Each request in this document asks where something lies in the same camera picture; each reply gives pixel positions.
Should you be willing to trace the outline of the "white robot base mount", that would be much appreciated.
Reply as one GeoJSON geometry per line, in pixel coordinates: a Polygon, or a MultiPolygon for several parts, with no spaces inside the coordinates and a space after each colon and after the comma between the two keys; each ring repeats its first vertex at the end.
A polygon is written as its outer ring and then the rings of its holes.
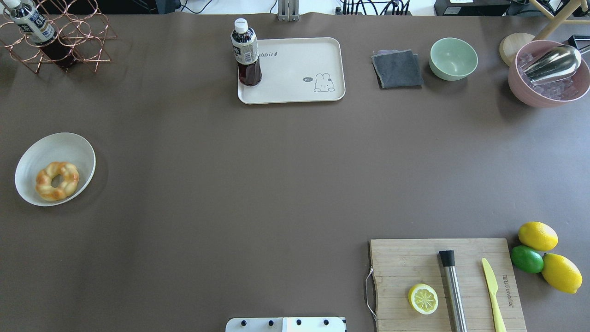
{"type": "Polygon", "coordinates": [[[226,332],[346,332],[342,317],[258,317],[228,320],[226,332]]]}

